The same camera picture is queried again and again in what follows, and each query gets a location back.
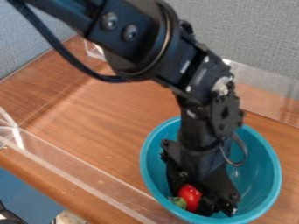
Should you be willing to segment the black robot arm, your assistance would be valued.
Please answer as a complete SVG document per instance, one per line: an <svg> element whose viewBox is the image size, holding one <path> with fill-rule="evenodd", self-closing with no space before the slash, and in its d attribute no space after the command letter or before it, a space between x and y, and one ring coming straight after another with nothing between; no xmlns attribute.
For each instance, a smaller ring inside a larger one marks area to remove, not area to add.
<svg viewBox="0 0 299 224"><path fill-rule="evenodd" d="M178 136L161 141L161 160L172 193L192 185L200 192L193 211L233 215L238 190L226 174L229 152L244 113L233 75L221 57L196 39L192 25L164 0L22 0L25 13L53 47L35 10L62 21L104 49L113 76L102 81L154 81L169 88L181 111Z"/></svg>

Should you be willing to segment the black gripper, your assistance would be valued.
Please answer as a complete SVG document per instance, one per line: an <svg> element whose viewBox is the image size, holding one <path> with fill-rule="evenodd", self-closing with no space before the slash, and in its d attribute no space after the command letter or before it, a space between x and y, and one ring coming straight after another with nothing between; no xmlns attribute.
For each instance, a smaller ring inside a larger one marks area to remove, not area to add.
<svg viewBox="0 0 299 224"><path fill-rule="evenodd" d="M170 195L176 197L180 188L189 184L201 193L196 214L210 217L222 212L233 216L240 195L229 179L226 165L240 166L240 162L229 160L230 141L208 150L189 150L181 143L164 139L161 147Z"/></svg>

